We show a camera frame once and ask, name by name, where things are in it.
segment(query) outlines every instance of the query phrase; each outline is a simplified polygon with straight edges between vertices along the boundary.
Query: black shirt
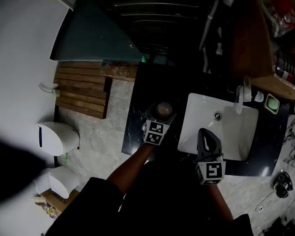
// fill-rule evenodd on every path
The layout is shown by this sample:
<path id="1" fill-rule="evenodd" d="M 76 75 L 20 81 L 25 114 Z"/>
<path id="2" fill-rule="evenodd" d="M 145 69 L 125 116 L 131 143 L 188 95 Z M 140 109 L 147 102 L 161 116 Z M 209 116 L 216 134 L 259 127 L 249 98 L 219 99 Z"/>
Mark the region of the black shirt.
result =
<path id="1" fill-rule="evenodd" d="M 213 215 L 195 164 L 148 162 L 124 198 L 112 182 L 91 177 L 46 236 L 132 230 L 139 235 L 180 230 L 184 234 L 253 235 L 247 214 L 229 223 L 214 221 Z"/>

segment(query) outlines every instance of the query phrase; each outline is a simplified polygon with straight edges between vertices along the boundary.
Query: white wall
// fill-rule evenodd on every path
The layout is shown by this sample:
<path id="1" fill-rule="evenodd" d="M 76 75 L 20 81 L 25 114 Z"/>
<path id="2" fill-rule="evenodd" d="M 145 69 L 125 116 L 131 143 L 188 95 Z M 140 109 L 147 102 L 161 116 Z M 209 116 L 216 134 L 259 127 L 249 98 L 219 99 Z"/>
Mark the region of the white wall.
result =
<path id="1" fill-rule="evenodd" d="M 44 158 L 35 124 L 52 120 L 57 63 L 49 56 L 67 9 L 56 0 L 0 0 L 0 138 Z M 0 236 L 34 236 L 53 220 L 31 199 L 33 188 L 0 205 Z"/>

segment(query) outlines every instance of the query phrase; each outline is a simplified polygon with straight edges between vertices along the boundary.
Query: wooden slat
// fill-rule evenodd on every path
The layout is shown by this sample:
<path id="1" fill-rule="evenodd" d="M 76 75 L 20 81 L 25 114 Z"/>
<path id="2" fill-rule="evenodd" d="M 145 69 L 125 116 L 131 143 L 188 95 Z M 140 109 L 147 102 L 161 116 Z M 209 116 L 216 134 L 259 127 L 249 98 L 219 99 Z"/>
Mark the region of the wooden slat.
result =
<path id="1" fill-rule="evenodd" d="M 71 86 L 75 88 L 104 91 L 104 84 L 95 84 L 90 82 L 71 81 L 71 80 L 62 80 L 62 79 L 54 79 L 54 83 L 58 85 Z"/>
<path id="2" fill-rule="evenodd" d="M 76 68 L 91 68 L 100 69 L 102 62 L 59 62 L 58 67 L 76 67 Z"/>
<path id="3" fill-rule="evenodd" d="M 101 113 L 103 113 L 104 110 L 105 110 L 104 106 L 96 105 L 96 104 L 81 101 L 81 100 L 62 97 L 62 96 L 57 97 L 57 101 L 68 103 L 68 104 L 78 106 L 78 107 L 81 107 L 81 108 L 91 109 L 91 110 L 101 112 Z"/>
<path id="4" fill-rule="evenodd" d="M 84 81 L 84 82 L 92 82 L 92 83 L 98 83 L 98 84 L 105 84 L 105 81 L 106 81 L 105 77 L 81 75 L 81 74 L 66 74 L 66 73 L 56 73 L 55 79 Z"/>
<path id="5" fill-rule="evenodd" d="M 104 60 L 100 70 L 100 75 L 112 79 L 134 82 L 137 70 L 137 63 Z"/>
<path id="6" fill-rule="evenodd" d="M 86 108 L 81 108 L 81 107 L 74 106 L 74 105 L 70 105 L 70 104 L 67 104 L 65 102 L 61 102 L 58 100 L 56 100 L 56 105 L 59 107 L 63 107 L 63 108 L 84 114 L 84 115 L 93 116 L 93 117 L 100 118 L 100 119 L 103 119 L 105 116 L 104 113 L 93 111 L 93 110 L 86 109 Z"/>
<path id="7" fill-rule="evenodd" d="M 99 69 L 91 69 L 91 68 L 58 67 L 56 70 L 56 73 L 70 73 L 70 74 L 101 76 Z"/>
<path id="8" fill-rule="evenodd" d="M 60 88 L 60 91 L 73 92 L 73 93 L 93 96 L 93 97 L 102 98 L 102 99 L 107 98 L 107 92 L 95 91 L 95 90 L 90 90 L 85 88 L 75 88 L 75 87 L 64 86 L 64 85 L 59 85 L 59 88 Z"/>
<path id="9" fill-rule="evenodd" d="M 78 94 L 78 93 L 74 93 L 74 92 L 66 92 L 66 91 L 60 90 L 60 96 L 68 97 L 68 98 L 72 98 L 72 99 L 77 99 L 77 100 L 81 100 L 81 101 L 86 101 L 86 102 L 94 103 L 94 104 L 101 105 L 101 106 L 106 105 L 106 99 L 95 98 L 92 96 Z"/>

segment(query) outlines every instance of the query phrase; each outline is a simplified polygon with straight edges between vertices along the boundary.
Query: green soap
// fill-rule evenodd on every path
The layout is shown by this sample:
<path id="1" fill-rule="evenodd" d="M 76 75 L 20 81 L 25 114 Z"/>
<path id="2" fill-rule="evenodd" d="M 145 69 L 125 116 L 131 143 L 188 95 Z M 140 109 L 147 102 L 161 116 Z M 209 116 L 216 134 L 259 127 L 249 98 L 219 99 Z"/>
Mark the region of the green soap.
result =
<path id="1" fill-rule="evenodd" d="M 272 110 L 277 110 L 277 108 L 278 108 L 278 106 L 279 106 L 279 103 L 275 100 L 275 99 L 273 99 L 273 98 L 269 98 L 268 100 L 267 100 L 267 106 L 269 107 L 269 108 L 271 108 Z"/>

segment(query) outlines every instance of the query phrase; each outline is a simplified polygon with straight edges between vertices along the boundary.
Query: sink drain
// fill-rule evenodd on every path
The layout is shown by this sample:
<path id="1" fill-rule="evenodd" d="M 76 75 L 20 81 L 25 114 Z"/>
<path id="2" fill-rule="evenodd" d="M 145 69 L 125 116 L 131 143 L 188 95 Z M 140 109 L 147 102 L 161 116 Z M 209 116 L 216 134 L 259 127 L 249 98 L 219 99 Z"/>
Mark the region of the sink drain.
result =
<path id="1" fill-rule="evenodd" d="M 220 120 L 220 119 L 222 119 L 222 113 L 220 111 L 214 112 L 213 119 L 214 120 Z"/>

